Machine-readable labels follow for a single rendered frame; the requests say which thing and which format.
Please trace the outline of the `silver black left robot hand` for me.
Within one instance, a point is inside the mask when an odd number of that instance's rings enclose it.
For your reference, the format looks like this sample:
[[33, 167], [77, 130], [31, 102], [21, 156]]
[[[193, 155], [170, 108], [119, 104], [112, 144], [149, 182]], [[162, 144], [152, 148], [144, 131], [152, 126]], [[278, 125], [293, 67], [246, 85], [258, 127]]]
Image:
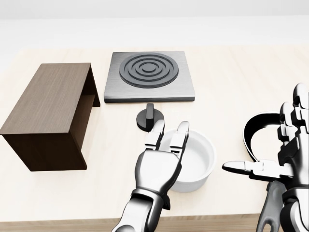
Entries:
[[166, 194], [176, 182], [182, 169], [182, 158], [189, 138], [189, 122], [183, 121], [174, 132], [169, 150], [160, 150], [165, 121], [157, 121], [148, 133], [145, 150], [135, 166], [136, 188], [159, 195]]

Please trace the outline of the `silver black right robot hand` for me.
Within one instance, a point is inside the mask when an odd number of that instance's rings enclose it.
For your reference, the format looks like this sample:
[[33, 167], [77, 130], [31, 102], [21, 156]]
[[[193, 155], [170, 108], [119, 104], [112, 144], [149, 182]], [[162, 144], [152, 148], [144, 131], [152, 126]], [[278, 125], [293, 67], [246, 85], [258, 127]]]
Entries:
[[285, 102], [279, 113], [277, 132], [283, 144], [278, 161], [229, 161], [222, 169], [255, 180], [278, 180], [287, 189], [309, 186], [309, 91], [303, 83], [294, 88], [293, 104]]

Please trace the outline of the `white bowl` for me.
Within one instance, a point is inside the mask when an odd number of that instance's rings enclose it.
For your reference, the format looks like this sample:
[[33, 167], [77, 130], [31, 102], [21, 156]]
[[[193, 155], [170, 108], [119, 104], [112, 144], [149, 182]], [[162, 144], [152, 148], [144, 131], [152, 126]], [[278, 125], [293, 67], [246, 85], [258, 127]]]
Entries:
[[198, 190], [205, 184], [216, 162], [217, 154], [212, 142], [203, 134], [190, 130], [181, 161], [182, 170], [171, 190], [180, 193]]

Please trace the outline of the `brown wooden cabinet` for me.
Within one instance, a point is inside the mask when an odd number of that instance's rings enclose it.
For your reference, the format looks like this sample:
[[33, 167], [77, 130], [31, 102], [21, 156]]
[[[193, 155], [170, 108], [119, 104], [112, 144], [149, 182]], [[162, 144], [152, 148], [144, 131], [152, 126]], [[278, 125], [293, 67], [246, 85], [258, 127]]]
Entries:
[[0, 128], [32, 171], [85, 170], [81, 149], [100, 100], [90, 63], [41, 64]]

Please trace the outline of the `black and white round dish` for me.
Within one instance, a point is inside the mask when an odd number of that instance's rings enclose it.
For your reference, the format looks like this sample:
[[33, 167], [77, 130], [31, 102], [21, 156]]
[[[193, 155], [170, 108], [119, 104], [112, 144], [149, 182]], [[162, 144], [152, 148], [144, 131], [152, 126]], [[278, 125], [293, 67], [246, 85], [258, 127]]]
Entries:
[[253, 135], [263, 128], [266, 128], [268, 126], [278, 126], [280, 124], [281, 124], [280, 113], [274, 112], [274, 111], [258, 113], [252, 116], [246, 122], [244, 129], [243, 129], [243, 142], [253, 162], [258, 161], [257, 157], [254, 155], [252, 151], [252, 146], [251, 146], [251, 140], [253, 138]]

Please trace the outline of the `round black knob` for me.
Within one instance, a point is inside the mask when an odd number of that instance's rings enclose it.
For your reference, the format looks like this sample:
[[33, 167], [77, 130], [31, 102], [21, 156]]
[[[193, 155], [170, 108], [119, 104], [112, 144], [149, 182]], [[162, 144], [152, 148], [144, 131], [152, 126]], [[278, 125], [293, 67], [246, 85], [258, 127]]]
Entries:
[[150, 132], [158, 120], [164, 119], [164, 115], [154, 108], [153, 103], [148, 103], [146, 109], [140, 111], [136, 117], [136, 123], [139, 129]]

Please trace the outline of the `flat dark stove plate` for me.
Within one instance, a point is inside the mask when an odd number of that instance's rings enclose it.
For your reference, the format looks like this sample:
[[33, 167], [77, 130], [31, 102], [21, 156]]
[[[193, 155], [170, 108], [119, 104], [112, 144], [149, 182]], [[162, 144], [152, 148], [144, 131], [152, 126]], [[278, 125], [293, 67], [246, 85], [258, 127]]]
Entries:
[[195, 91], [183, 51], [114, 52], [106, 103], [189, 102]]

